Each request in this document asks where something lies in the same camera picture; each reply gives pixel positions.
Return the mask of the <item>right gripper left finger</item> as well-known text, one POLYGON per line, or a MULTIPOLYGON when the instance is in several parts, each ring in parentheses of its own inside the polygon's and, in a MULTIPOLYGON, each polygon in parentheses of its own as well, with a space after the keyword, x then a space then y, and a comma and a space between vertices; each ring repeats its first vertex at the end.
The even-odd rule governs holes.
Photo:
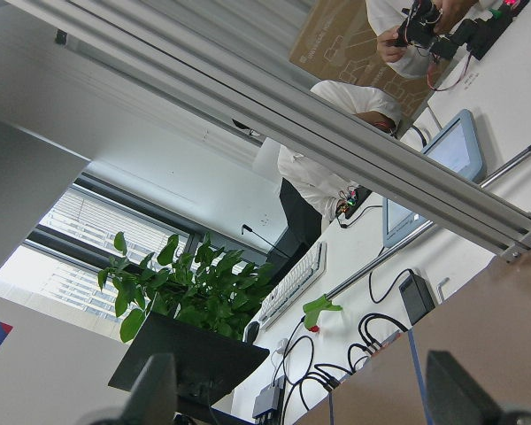
POLYGON ((150 356, 117 424, 172 424, 176 413, 176 370, 171 353, 150 356))

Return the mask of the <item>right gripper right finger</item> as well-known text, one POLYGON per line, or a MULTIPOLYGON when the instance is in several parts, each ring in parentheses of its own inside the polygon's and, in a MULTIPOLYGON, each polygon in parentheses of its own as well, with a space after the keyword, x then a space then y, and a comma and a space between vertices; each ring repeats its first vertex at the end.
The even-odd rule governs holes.
POLYGON ((434 424, 505 424, 501 406, 449 352, 428 353, 426 384, 434 424))

